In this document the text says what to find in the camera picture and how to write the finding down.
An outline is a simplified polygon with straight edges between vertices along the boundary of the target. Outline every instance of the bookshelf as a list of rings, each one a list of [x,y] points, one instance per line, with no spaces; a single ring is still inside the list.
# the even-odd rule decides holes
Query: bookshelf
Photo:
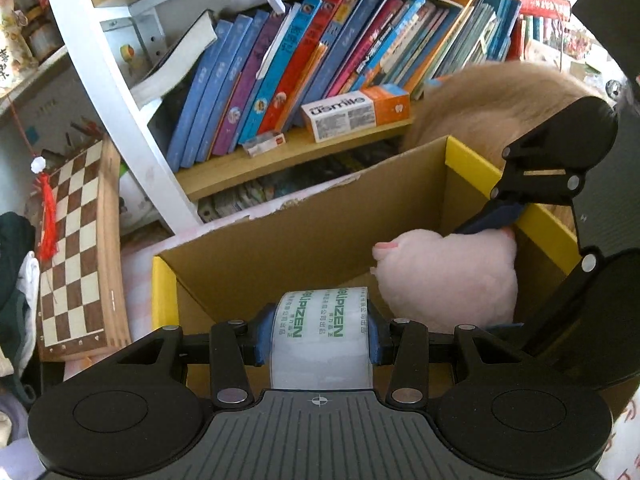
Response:
[[[270,152],[251,158],[239,148],[231,155],[215,157],[188,170],[180,170],[176,178],[190,200],[199,200],[212,193],[302,162],[403,135],[411,123],[412,120],[408,119],[385,124],[324,142],[315,142],[311,133],[297,128],[287,133],[285,144]]]
[[[71,67],[69,52],[66,46],[59,48],[49,59],[45,60],[27,79],[9,92],[9,97],[15,105],[26,102],[43,86],[52,81],[56,76]],[[4,98],[0,102],[0,123],[4,123],[9,117],[9,99]]]
[[[202,224],[194,200],[306,160],[399,135],[407,126],[358,132],[322,144],[315,144],[307,134],[290,132],[285,146],[255,159],[235,152],[174,175],[156,143],[160,101],[142,109],[136,107],[114,58],[117,53],[110,49],[104,31],[133,22],[146,30],[145,38],[160,34],[172,43],[181,36],[185,22],[195,19],[202,9],[220,10],[228,1],[50,0],[68,47],[67,58],[72,60],[122,158],[162,220],[176,234]],[[147,30],[149,23],[153,32]]]

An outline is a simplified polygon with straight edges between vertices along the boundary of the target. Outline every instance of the red string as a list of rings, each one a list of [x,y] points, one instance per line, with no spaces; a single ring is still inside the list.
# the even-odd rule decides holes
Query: red string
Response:
[[[22,123],[20,122],[18,112],[15,110],[14,102],[11,101],[9,94],[7,94],[6,98],[9,101],[11,114],[14,117],[15,124],[18,126],[18,131],[20,131],[22,139],[27,145],[31,156],[36,158],[38,155],[31,147],[31,143],[27,138],[27,133],[24,131]],[[49,183],[49,175],[41,172],[37,175],[36,179],[40,189],[42,190],[42,203],[44,206],[42,213],[42,240],[38,246],[38,260],[40,263],[43,263],[52,259],[54,254],[58,252],[58,241],[56,240],[56,199],[53,197],[53,190]]]

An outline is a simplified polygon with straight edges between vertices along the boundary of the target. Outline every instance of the orange box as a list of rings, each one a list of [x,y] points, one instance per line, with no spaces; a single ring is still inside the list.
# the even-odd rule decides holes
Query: orange box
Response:
[[[408,119],[411,110],[407,91],[384,84],[303,105],[302,113],[307,129],[321,142]]]

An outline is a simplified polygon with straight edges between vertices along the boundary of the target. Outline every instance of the orange cat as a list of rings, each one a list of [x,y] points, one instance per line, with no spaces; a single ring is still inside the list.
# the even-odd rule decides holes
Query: orange cat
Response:
[[[414,124],[404,137],[408,150],[452,135],[500,170],[502,150],[569,104],[595,95],[571,76],[524,62],[465,68],[414,103]],[[571,209],[550,206],[571,230]]]

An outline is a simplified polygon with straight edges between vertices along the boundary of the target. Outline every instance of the wooden chess board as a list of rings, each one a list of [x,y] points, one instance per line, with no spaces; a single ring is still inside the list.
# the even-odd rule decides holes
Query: wooden chess board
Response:
[[[130,343],[118,228],[120,155],[95,143],[50,177],[58,252],[42,264],[36,318],[43,361],[111,352]]]

